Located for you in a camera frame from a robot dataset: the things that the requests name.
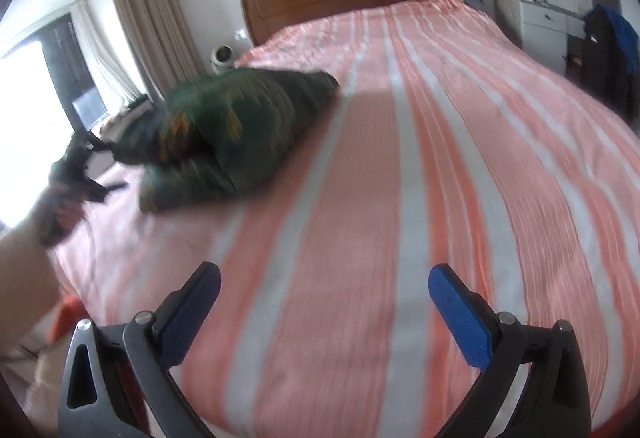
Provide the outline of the cream fleece sleeve forearm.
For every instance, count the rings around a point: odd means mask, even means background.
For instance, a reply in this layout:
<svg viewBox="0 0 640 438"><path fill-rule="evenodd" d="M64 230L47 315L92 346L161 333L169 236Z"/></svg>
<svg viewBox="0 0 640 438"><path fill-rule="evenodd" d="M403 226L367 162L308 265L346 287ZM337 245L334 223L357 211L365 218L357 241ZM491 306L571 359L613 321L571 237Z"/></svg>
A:
<svg viewBox="0 0 640 438"><path fill-rule="evenodd" d="M58 302L58 277L37 225L24 219L1 236L1 361Z"/></svg>

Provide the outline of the person's left hand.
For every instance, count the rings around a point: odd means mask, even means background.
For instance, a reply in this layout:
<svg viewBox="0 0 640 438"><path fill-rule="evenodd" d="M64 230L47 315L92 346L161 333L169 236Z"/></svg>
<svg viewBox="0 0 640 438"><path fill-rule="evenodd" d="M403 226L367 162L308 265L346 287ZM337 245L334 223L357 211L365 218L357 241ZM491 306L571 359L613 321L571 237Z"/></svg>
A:
<svg viewBox="0 0 640 438"><path fill-rule="evenodd" d="M84 218L86 196L61 183L49 185L30 213L38 241L52 249L68 238Z"/></svg>

